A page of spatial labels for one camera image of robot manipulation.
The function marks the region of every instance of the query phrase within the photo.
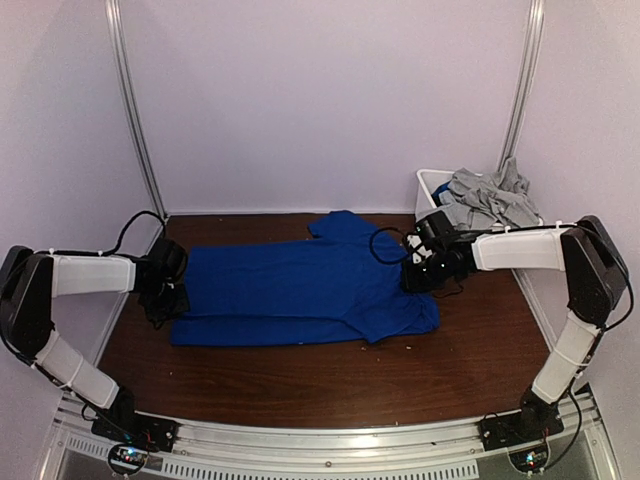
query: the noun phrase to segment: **brown wooden surface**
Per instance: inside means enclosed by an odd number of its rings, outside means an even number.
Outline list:
[[[365,216],[409,229],[408,215]],[[175,217],[186,248],[309,238],[315,215]],[[479,273],[438,300],[426,335],[268,348],[172,347],[130,298],[100,363],[144,411],[271,427],[431,422],[515,408],[548,351],[511,272]]]

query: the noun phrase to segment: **wire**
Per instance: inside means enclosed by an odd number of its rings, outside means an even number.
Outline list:
[[[562,453],[560,455],[558,455],[558,457],[553,462],[545,465],[545,467],[544,467],[544,471],[545,472],[547,470],[549,470],[550,468],[555,467],[560,462],[560,460],[562,460],[564,458],[564,456],[567,453],[569,453],[569,450],[571,450],[571,447],[573,447],[573,445],[576,443],[576,440],[578,439],[578,435],[580,435],[580,429],[582,428],[582,411],[580,410],[580,405],[578,405],[578,401],[576,400],[576,397],[573,394],[572,387],[569,387],[569,398],[571,398],[571,401],[573,402],[573,404],[576,407],[576,410],[578,411],[578,426],[576,427],[576,431],[573,434],[573,437],[571,438],[571,441],[565,447],[565,449],[562,451]]]
[[[113,247],[111,250],[107,250],[106,252],[104,252],[103,256],[108,257],[110,255],[114,255],[118,253],[118,251],[122,247],[122,241],[124,240],[124,236],[127,233],[127,230],[129,230],[129,227],[133,225],[133,222],[135,222],[138,218],[142,217],[143,215],[148,215],[158,220],[158,222],[160,222],[160,225],[162,225],[162,237],[164,238],[167,236],[167,225],[164,219],[157,213],[152,212],[151,210],[141,210],[140,212],[136,213],[133,217],[131,217],[127,223],[125,223],[124,227],[122,227],[122,230],[120,231],[120,235],[118,235],[118,241],[116,242],[115,247]]]
[[[167,224],[166,222],[162,219],[162,217],[160,215],[158,215],[155,212],[152,212],[150,210],[141,210],[138,213],[136,213],[133,217],[131,217],[127,223],[125,223],[124,227],[122,227],[122,230],[120,230],[120,234],[118,235],[118,240],[116,242],[116,245],[109,249],[109,250],[105,250],[104,252],[96,252],[96,251],[87,251],[87,250],[40,250],[37,251],[35,253],[42,253],[45,255],[50,255],[52,253],[56,254],[56,255],[68,255],[68,256],[82,256],[82,257],[110,257],[111,255],[115,255],[116,253],[119,252],[120,248],[122,248],[122,241],[124,240],[124,236],[126,235],[127,231],[129,230],[129,228],[131,227],[131,225],[133,225],[133,223],[140,217],[144,216],[144,215],[148,215],[150,217],[155,218],[156,220],[158,220],[158,222],[160,222],[160,225],[162,225],[162,233],[161,233],[161,237],[165,238],[167,236]],[[137,257],[133,257],[132,255],[122,255],[124,257],[127,257],[129,259],[136,259]]]
[[[402,235],[403,243],[404,243],[404,239],[405,239],[406,235],[399,228],[396,228],[396,227],[379,228],[378,230],[373,232],[371,234],[371,236],[369,237],[369,251],[371,252],[371,255],[373,255],[373,258],[375,258],[379,263],[381,263],[383,265],[398,265],[398,264],[404,262],[409,257],[411,257],[413,252],[407,252],[407,254],[404,255],[402,258],[398,258],[398,259],[395,259],[395,260],[385,260],[385,259],[381,258],[377,254],[377,252],[375,250],[375,247],[373,246],[373,242],[378,237],[378,235],[380,235],[381,233],[384,233],[384,232],[396,232],[396,233],[399,233],[400,235]]]
[[[462,285],[462,283],[460,283],[460,282],[456,282],[456,284],[458,285],[458,290],[455,290],[453,292],[445,293],[444,295],[434,295],[434,294],[432,294],[433,298],[435,298],[437,300],[442,300],[443,298],[453,297],[455,295],[460,295],[462,292],[464,292],[464,285]]]

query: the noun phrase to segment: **fabric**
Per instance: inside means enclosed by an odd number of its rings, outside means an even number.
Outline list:
[[[503,168],[478,176],[467,169],[456,171],[440,193],[445,212],[458,230],[484,230],[494,223],[512,227],[538,225],[538,209],[527,196],[529,180],[518,173],[516,159],[507,159]]]
[[[191,311],[174,322],[173,345],[254,346],[328,343],[429,332],[435,301],[400,288],[400,265],[369,251],[376,230],[351,212],[311,224],[314,239],[191,251],[185,285]],[[400,258],[387,234],[376,252]]]

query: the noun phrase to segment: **metal pole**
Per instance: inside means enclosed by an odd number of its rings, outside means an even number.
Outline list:
[[[131,80],[131,71],[129,69],[127,50],[124,42],[124,31],[122,28],[122,20],[120,18],[120,1],[106,0],[106,10],[107,20],[109,23],[109,33],[111,35],[111,43],[118,71],[120,91],[122,92],[122,98],[124,101],[127,123],[129,124],[129,130],[131,131],[131,140],[133,141],[142,178],[147,187],[147,192],[149,193],[151,203],[153,204],[153,209],[158,215],[166,218],[167,212],[164,208],[164,204],[162,203],[158,182],[151,166],[149,150],[147,149],[147,143],[142,131],[140,113],[138,111],[138,104],[136,102],[133,82]]]
[[[527,24],[524,51],[522,53],[520,77],[518,78],[516,95],[513,102],[513,109],[511,111],[511,119],[509,121],[509,128],[507,129],[504,146],[502,147],[502,154],[500,155],[498,169],[503,167],[507,158],[512,157],[515,154],[518,139],[520,137],[520,130],[522,128],[522,122],[524,120],[527,99],[531,92],[533,76],[538,63],[543,25],[544,0],[532,0],[531,8],[529,10],[529,22]]]

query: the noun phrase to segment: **ventilation grille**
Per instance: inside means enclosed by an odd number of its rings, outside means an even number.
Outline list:
[[[69,437],[67,448],[91,457],[103,459],[106,459],[109,453],[108,447],[84,437],[76,437],[75,435]]]
[[[175,478],[179,480],[474,480],[479,478],[478,466],[475,460],[458,462],[455,464],[429,467],[419,470],[419,473],[411,474],[385,474],[380,476],[352,476],[348,474],[342,475],[323,475],[322,477],[313,477],[312,475],[291,475],[283,476],[266,476],[244,473],[221,472],[215,467],[207,467],[204,465],[193,465],[186,462],[176,462],[170,459],[164,459],[162,465],[162,474],[167,478]]]
[[[80,435],[71,434],[67,448],[78,453],[105,460],[109,453],[109,445]],[[215,466],[192,463],[185,460],[174,460],[172,457],[151,456],[143,471],[162,475],[164,478],[177,480],[475,480],[478,465],[475,460],[465,460],[437,467],[426,467],[403,472],[388,472],[382,475],[350,475],[329,472],[322,475],[303,474],[282,476],[278,474],[256,475],[255,471],[224,471]]]

